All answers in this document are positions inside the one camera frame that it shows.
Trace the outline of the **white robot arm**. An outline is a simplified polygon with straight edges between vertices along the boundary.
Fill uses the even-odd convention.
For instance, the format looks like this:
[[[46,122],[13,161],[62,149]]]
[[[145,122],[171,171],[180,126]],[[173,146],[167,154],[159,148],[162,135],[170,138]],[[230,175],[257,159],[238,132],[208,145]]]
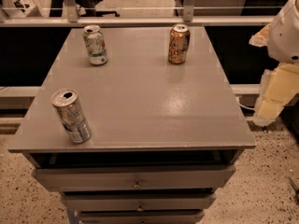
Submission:
[[[298,0],[289,0],[270,24],[268,54],[284,63],[299,63]]]

